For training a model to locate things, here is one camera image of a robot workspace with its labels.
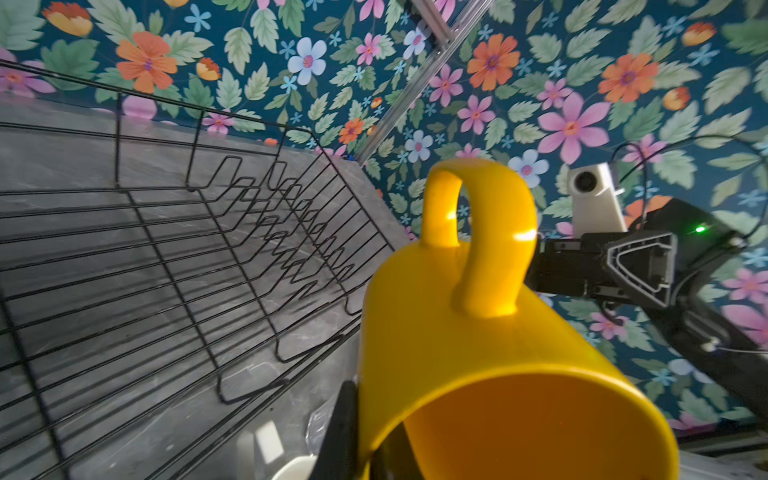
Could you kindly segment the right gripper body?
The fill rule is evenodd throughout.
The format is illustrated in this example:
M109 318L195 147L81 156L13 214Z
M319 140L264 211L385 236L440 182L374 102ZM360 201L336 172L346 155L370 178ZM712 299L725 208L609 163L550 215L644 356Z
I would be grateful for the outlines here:
M675 234L653 230L540 240L525 285L540 293L664 309L677 244Z

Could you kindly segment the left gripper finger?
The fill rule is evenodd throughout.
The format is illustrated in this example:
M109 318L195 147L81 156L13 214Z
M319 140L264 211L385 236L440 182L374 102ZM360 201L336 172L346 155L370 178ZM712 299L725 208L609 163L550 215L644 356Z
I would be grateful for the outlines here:
M325 433L310 480L352 480L358 462L358 389L344 381Z

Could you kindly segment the yellow mug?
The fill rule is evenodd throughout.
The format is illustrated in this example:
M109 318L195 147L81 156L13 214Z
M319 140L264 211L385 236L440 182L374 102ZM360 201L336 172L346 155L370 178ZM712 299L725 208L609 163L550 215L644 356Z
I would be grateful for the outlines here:
M421 235L362 314L358 471L402 430L426 479L675 479L661 412L525 283L532 194L486 159L436 163Z

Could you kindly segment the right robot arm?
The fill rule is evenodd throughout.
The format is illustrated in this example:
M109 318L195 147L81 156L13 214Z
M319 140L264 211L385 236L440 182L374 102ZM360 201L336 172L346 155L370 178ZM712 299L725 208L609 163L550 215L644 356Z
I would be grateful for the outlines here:
M766 420L766 354L699 295L744 245L744 236L714 215L671 199L625 233L539 242L525 284L536 292L641 308L671 347Z

